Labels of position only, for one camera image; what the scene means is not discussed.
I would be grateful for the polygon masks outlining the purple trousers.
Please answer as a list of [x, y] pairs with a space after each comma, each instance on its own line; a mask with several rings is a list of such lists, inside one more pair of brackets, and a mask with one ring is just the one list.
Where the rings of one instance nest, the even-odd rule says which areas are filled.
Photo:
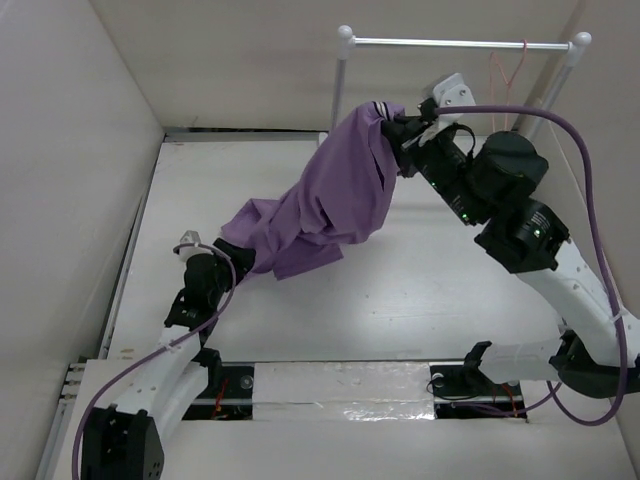
[[400, 169], [382, 124], [403, 106], [366, 102], [317, 148], [299, 180], [278, 199], [251, 198], [221, 228], [252, 249], [252, 274], [284, 280], [336, 262], [384, 224]]

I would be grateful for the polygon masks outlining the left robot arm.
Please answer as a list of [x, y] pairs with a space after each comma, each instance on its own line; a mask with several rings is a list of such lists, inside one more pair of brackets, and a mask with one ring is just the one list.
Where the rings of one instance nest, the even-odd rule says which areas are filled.
[[89, 401], [73, 441], [75, 479], [160, 478], [164, 444], [192, 402], [224, 388], [220, 354], [206, 342], [256, 253], [221, 238], [203, 244], [194, 231], [174, 252], [185, 265], [183, 286], [155, 349]]

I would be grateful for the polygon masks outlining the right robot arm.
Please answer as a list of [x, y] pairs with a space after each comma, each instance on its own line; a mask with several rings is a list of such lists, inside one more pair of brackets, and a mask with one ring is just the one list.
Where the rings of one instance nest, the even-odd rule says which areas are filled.
[[382, 123], [402, 175], [421, 174], [466, 225], [480, 225], [474, 241], [487, 255], [536, 291], [557, 313], [559, 334], [520, 345], [478, 342], [458, 369], [459, 382], [483, 394], [515, 380], [561, 382], [590, 398], [639, 390], [639, 330], [621, 316], [622, 357], [614, 311], [603, 279], [584, 261], [567, 226], [532, 194], [548, 170], [533, 144], [516, 132], [490, 135], [478, 152], [454, 142], [454, 123], [429, 140], [417, 117]]

